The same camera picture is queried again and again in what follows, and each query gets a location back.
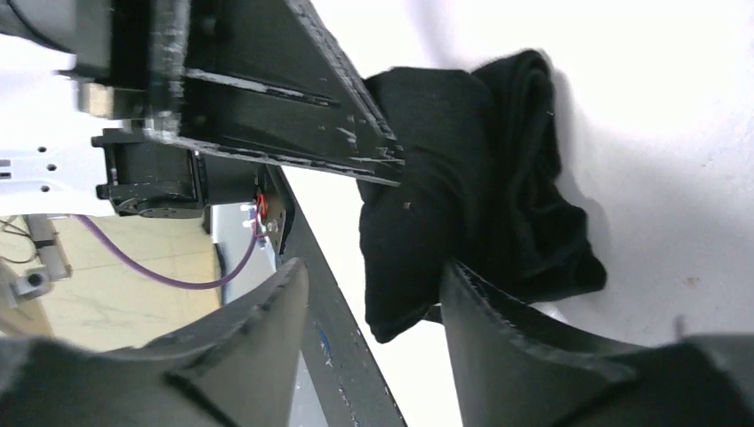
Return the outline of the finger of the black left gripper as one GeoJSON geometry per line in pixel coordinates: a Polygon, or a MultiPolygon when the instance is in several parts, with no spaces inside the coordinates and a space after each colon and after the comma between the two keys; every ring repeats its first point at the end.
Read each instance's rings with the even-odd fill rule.
{"type": "Polygon", "coordinates": [[[205,154],[390,186],[404,155],[309,1],[155,1],[146,132],[205,154]]]}

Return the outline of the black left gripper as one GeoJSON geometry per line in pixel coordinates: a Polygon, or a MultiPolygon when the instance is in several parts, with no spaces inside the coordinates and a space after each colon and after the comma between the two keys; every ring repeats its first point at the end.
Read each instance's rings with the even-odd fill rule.
{"type": "Polygon", "coordinates": [[[3,1],[1,33],[76,57],[77,109],[142,120],[148,89],[150,1],[3,1]]]}

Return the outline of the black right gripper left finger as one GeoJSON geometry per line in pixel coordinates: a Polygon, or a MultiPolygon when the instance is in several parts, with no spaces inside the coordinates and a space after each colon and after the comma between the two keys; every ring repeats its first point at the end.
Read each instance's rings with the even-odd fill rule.
{"type": "Polygon", "coordinates": [[[291,259],[224,307],[141,348],[1,341],[4,426],[285,426],[308,303],[291,259]]]}

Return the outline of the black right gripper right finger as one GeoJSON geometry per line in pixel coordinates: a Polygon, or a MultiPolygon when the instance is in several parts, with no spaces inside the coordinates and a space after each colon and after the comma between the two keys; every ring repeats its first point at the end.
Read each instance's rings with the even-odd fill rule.
{"type": "Polygon", "coordinates": [[[557,321],[459,263],[440,287],[466,426],[750,426],[753,339],[687,336],[659,347],[557,321]]]}

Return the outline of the black underwear beige waistband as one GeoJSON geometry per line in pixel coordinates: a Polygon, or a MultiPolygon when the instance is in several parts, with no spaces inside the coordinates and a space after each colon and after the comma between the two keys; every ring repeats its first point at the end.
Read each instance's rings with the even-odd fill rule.
{"type": "Polygon", "coordinates": [[[540,52],[471,72],[393,68],[365,85],[405,150],[398,186],[358,183],[365,320],[377,342],[438,303],[452,260],[528,303],[603,289],[588,216],[557,188],[555,90],[540,52]]]}

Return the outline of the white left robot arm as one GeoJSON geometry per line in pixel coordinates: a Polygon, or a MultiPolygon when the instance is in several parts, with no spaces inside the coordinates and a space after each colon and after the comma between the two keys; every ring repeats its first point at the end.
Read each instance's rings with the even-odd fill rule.
{"type": "Polygon", "coordinates": [[[73,55],[1,145],[1,212],[197,218],[262,164],[396,185],[403,150],[308,1],[4,1],[1,32],[73,55]]]}

